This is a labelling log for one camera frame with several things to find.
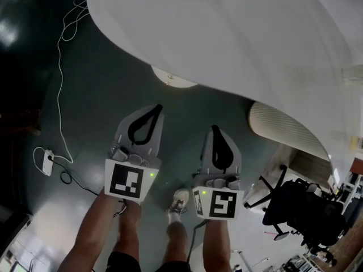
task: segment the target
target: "power strip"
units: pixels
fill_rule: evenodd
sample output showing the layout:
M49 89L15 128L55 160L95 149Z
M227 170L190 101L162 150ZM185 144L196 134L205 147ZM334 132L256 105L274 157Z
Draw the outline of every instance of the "power strip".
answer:
M50 176L52 174L53 161L49 160L48 156L51 156L52 160L54 160L54 154L52 150L49 149L45 150L42 170L45 175Z

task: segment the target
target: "white sneaker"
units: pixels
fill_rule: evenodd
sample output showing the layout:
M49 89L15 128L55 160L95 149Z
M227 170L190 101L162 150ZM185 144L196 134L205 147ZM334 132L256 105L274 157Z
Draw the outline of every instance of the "white sneaker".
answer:
M178 189L174 193L171 206L167 209L169 224L180 222L180 215L187 211L187 203L189 200L189 191L185 188Z

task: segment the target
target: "thigh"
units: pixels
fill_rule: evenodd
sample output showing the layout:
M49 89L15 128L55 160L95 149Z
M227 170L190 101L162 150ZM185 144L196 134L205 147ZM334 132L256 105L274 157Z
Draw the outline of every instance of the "thigh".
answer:
M108 257L106 272L141 272L137 260L122 252L112 252Z
M171 261L163 264L157 272L189 272L189 265L184 261Z

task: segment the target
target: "white table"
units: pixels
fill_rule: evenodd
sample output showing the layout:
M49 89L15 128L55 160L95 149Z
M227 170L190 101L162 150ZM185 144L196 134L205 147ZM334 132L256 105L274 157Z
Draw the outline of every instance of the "white table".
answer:
M346 22L353 19L350 9L363 9L363 0L87 3L99 29L135 57L296 119L319 139L344 181L361 111L360 93L345 83L342 68L363 63L362 16L354 12L354 27Z

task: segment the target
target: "office chair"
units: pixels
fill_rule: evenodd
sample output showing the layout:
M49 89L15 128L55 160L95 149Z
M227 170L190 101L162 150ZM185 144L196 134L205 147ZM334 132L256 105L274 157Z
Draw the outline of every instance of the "office chair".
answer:
M299 211L287 224L304 236L304 242L313 246L322 244L331 246L338 240L347 224L343 204L318 197L314 193L305 193Z
M278 224L286 222L300 232L305 241L314 245L334 244L345 226L345 219L341 214L343 205L318 197L314 194L316 185L300 178L282 185L287 167L282 165L280 168L282 174L275 188L260 177L269 188L270 194L252 205L245 203L244 206L250 209L271 200L268 207L263 209L265 215L262 223L265 226L274 226L278 232L275 241L282 240L289 234L278 227Z
M263 211L265 211L265 216L262 223L265 226L274 226L278 233L274 238L274 241L282 240L289 234L289 232L282 232L278 224L285 223L289 220L291 213L293 213L299 205L303 193L307 188L304 181L287 181L282 185L288 168L285 165L281 165L280 169L282 170L282 174L275 188L272 188L264 177L260 176L259 178L270 190L270 193L267 196L251 205L248 202L244 204L245 208L250 209L271 200L268 208L263 209Z

